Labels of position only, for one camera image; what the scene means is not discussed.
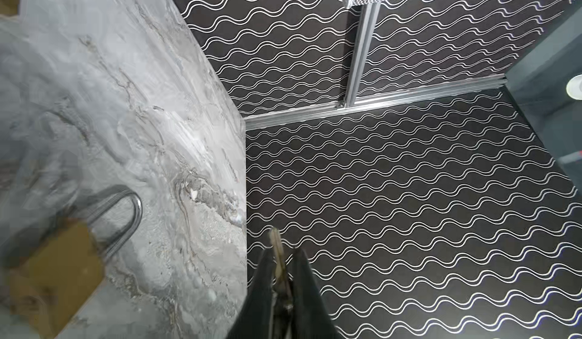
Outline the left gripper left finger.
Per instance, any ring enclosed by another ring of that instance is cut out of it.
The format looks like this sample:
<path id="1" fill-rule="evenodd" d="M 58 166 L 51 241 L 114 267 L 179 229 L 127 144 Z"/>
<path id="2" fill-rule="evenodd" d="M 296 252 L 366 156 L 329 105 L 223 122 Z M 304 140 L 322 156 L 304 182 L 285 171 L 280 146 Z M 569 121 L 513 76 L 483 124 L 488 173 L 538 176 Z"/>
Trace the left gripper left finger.
<path id="1" fill-rule="evenodd" d="M 227 338 L 269 338 L 273 300 L 273 278 L 276 263 L 273 249 L 263 251 L 253 275 L 249 293 L 230 328 Z"/>

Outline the long shackle brass padlock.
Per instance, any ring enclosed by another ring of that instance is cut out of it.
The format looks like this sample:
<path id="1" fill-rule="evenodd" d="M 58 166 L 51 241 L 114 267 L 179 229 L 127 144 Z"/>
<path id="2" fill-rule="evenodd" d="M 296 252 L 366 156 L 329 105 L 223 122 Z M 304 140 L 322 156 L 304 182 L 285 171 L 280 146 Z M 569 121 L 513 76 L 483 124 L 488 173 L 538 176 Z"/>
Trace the long shackle brass padlock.
<path id="1" fill-rule="evenodd" d="M 122 200 L 132 203 L 130 221 L 99 242 L 92 228 Z M 57 337 L 105 278 L 105 266 L 142 221 L 135 191 L 115 185 L 72 206 L 25 260 L 7 274 L 11 310 L 41 338 Z"/>

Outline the silver key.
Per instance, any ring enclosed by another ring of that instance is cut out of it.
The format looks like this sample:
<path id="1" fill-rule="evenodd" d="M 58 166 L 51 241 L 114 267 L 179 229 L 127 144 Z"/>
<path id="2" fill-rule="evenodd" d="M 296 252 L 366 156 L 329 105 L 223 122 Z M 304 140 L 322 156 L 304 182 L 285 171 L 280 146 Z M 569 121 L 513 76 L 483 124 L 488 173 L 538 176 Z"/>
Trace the silver key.
<path id="1" fill-rule="evenodd" d="M 272 285 L 270 338 L 293 337 L 293 292 L 285 254 L 277 228 L 269 232 L 275 259 L 274 284 Z"/>

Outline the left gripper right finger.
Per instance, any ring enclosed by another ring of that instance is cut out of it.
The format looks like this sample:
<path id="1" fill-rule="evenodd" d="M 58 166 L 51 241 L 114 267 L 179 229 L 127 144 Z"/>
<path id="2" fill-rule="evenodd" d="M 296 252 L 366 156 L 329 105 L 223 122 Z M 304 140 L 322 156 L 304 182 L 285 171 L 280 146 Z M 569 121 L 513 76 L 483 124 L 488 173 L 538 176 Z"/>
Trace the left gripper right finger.
<path id="1" fill-rule="evenodd" d="M 341 338 L 321 298 L 305 251 L 296 248 L 292 257 L 293 338 Z"/>

